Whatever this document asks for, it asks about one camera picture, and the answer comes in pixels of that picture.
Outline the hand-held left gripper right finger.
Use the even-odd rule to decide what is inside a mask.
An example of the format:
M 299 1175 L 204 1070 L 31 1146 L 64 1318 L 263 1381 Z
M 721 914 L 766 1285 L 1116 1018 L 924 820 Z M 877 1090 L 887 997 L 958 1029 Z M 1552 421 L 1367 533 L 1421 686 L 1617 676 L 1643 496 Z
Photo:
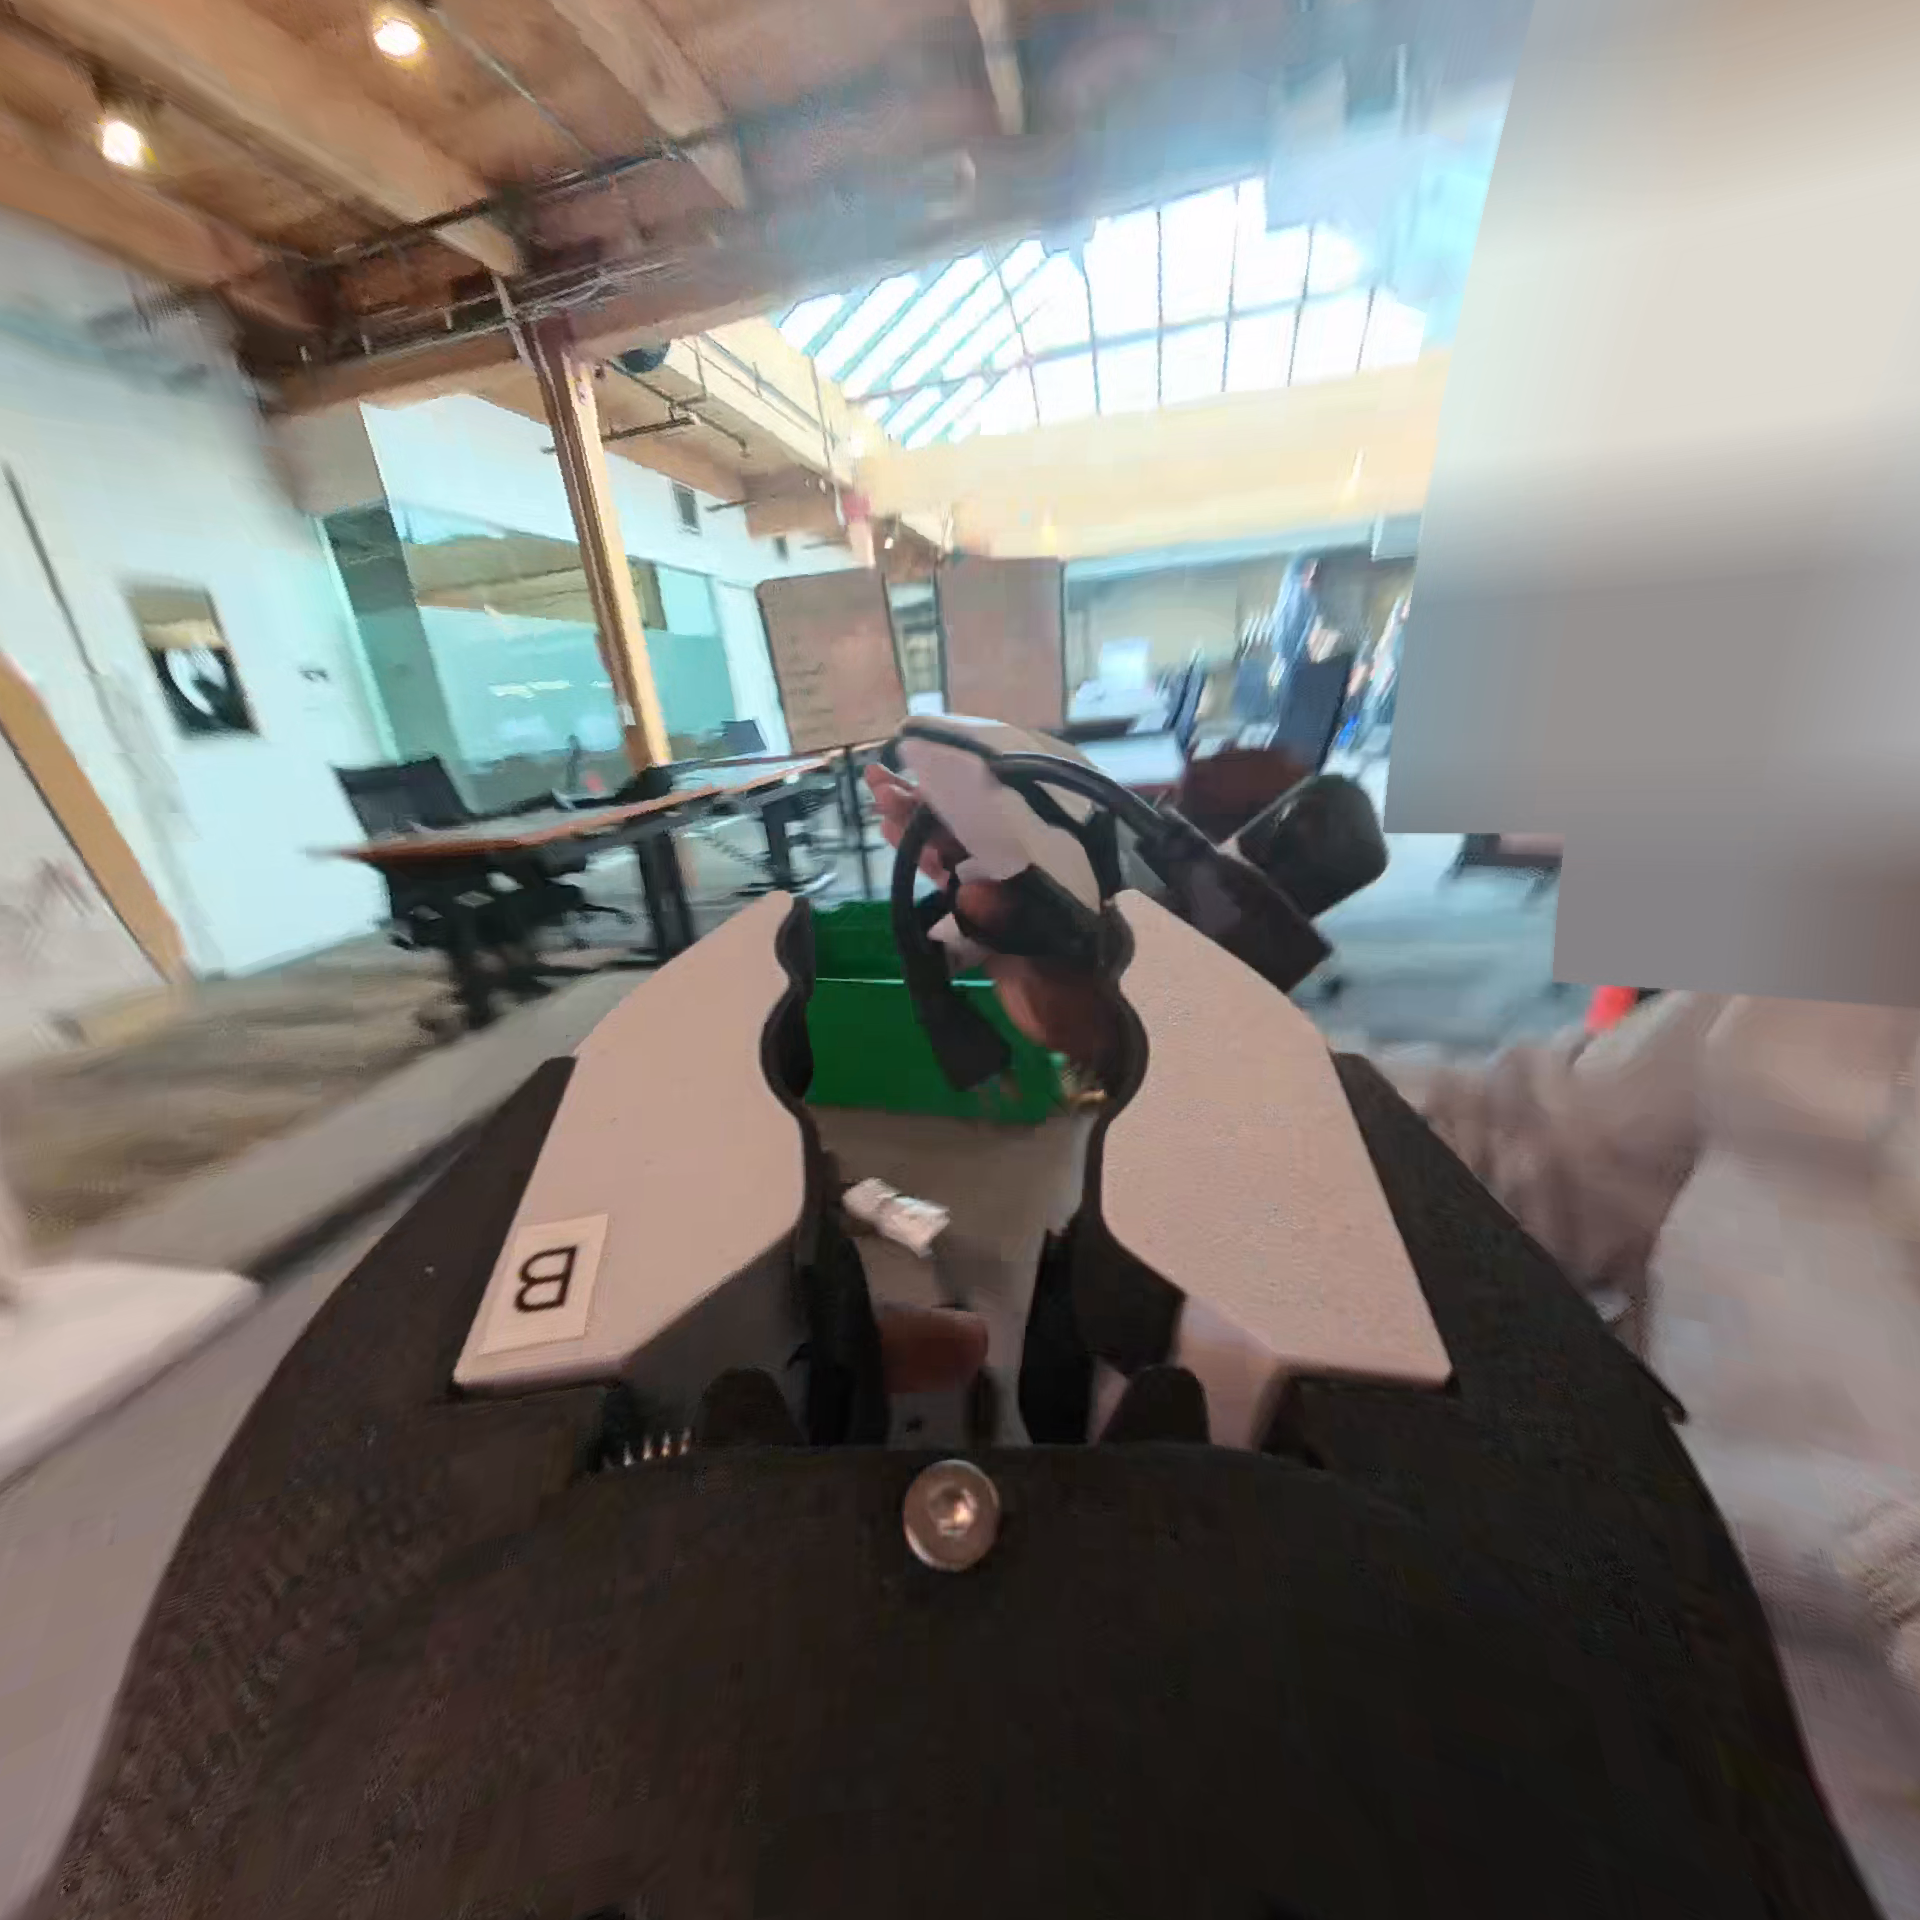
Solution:
M 1329 1048 L 1291 998 L 1147 896 L 1113 900 L 1142 1067 L 1100 1138 L 1096 1222 L 1173 1286 L 1168 1363 L 1215 1444 L 1303 1381 L 1443 1389 L 1452 1357 Z

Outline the person's right hand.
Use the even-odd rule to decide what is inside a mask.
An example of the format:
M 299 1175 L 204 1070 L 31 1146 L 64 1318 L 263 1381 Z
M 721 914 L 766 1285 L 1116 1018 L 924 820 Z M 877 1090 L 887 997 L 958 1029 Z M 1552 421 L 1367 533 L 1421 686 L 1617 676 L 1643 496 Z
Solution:
M 992 880 L 958 880 L 968 853 L 944 828 L 919 851 L 919 869 L 940 896 L 951 896 L 959 918 L 992 931 L 1011 914 L 1011 898 Z M 1008 954 L 996 942 L 961 935 L 966 960 L 982 971 L 1001 1007 L 1033 1042 L 1063 1056 L 1087 1076 L 1109 1076 L 1120 1056 L 1120 1007 L 1109 982 L 1054 958 Z

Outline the brown board panel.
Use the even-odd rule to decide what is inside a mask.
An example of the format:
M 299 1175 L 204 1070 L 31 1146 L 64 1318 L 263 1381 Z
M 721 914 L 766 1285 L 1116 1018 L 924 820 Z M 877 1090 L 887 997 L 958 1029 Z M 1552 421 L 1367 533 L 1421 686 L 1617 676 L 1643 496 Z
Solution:
M 935 573 L 944 707 L 1035 734 L 1064 723 L 1064 565 L 956 557 Z
M 755 589 L 789 750 L 871 748 L 904 720 L 904 686 L 875 567 L 800 573 Z

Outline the person's left hand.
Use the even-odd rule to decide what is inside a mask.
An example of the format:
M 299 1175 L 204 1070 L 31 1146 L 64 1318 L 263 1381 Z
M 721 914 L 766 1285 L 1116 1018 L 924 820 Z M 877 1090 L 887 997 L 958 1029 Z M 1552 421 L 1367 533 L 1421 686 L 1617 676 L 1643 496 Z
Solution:
M 965 1389 L 988 1366 L 990 1325 L 972 1309 L 884 1302 L 872 1318 L 891 1398 Z

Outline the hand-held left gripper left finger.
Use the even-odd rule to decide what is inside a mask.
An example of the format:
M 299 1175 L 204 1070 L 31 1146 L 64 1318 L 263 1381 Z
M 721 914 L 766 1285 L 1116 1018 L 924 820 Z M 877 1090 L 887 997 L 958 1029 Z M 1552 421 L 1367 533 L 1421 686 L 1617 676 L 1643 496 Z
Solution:
M 798 1394 L 809 1127 L 781 1034 L 804 1027 L 809 935 L 801 900 L 763 896 L 572 1051 L 455 1387 L 702 1397 L 759 1370 Z

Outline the black office chair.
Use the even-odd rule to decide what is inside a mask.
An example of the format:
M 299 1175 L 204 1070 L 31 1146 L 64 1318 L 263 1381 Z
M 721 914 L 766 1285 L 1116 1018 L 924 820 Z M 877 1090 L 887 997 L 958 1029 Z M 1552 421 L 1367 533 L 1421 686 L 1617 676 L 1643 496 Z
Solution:
M 1297 781 L 1241 828 L 1233 845 L 1308 922 L 1363 893 L 1388 869 L 1375 804 L 1345 775 Z
M 368 845 L 503 820 L 475 808 L 438 757 L 343 765 L 334 776 Z M 391 942 L 441 955 L 467 1031 L 494 1022 L 495 997 L 544 997 L 540 938 L 600 911 L 579 883 L 588 856 L 567 847 L 387 853 L 371 870 L 387 887 Z

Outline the wooden top office desk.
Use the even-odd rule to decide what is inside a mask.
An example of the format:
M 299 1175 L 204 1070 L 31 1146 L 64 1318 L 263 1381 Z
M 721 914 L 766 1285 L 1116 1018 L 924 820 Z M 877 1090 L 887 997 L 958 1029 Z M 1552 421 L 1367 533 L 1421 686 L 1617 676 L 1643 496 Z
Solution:
M 675 832 L 716 808 L 748 807 L 779 797 L 804 776 L 836 773 L 831 755 L 785 758 L 712 760 L 697 784 L 677 787 L 655 800 L 597 807 L 544 807 L 494 823 L 420 828 L 380 835 L 316 856 L 344 860 L 380 872 L 420 896 L 430 918 L 449 938 L 448 960 L 500 954 L 481 917 L 481 887 L 491 876 L 531 872 L 555 847 L 631 853 L 641 893 L 641 922 L 652 942 L 628 951 L 637 967 L 655 967 L 697 942 L 684 890 Z

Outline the skylight window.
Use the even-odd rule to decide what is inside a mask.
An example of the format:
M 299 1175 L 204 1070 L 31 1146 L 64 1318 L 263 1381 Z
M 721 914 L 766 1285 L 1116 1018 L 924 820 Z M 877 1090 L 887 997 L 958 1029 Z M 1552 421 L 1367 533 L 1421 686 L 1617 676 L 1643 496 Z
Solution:
M 1256 178 L 813 294 L 774 322 L 901 448 L 1400 368 L 1428 334 L 1342 228 L 1269 227 Z

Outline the framed wall picture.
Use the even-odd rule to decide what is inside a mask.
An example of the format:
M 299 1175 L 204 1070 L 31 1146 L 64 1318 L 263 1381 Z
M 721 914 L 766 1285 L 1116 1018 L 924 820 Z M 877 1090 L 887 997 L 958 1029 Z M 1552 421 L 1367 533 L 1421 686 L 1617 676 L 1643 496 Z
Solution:
M 256 714 L 213 597 L 188 583 L 123 588 L 142 650 L 180 736 L 256 736 Z

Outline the wooden support post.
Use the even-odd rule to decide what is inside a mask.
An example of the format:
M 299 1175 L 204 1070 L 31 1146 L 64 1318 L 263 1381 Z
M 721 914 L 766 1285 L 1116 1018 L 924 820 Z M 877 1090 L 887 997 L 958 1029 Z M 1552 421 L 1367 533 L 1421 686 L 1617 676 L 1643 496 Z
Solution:
M 639 619 L 633 560 L 616 524 L 591 366 L 565 317 L 531 325 L 527 352 L 559 464 L 625 758 L 645 775 L 669 760 L 669 740 Z

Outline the glass office partition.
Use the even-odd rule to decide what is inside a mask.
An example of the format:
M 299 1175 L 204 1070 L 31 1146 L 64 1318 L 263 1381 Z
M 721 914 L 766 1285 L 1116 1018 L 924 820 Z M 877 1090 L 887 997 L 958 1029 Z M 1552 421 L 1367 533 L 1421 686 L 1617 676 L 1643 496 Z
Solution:
M 463 773 L 569 752 L 623 764 L 574 542 L 389 500 L 321 533 L 399 757 Z

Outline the green box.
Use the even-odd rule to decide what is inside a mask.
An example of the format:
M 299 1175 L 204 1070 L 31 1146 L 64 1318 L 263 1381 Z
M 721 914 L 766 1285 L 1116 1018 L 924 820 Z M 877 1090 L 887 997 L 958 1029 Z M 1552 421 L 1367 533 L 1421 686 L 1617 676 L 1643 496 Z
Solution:
M 817 1108 L 1038 1124 L 1064 1110 L 1063 1067 L 1019 1034 L 995 984 L 977 968 L 953 984 L 1011 1048 L 1001 1076 L 956 1087 L 916 1022 L 880 900 L 833 902 L 813 914 L 815 980 L 807 1005 L 812 1083 Z

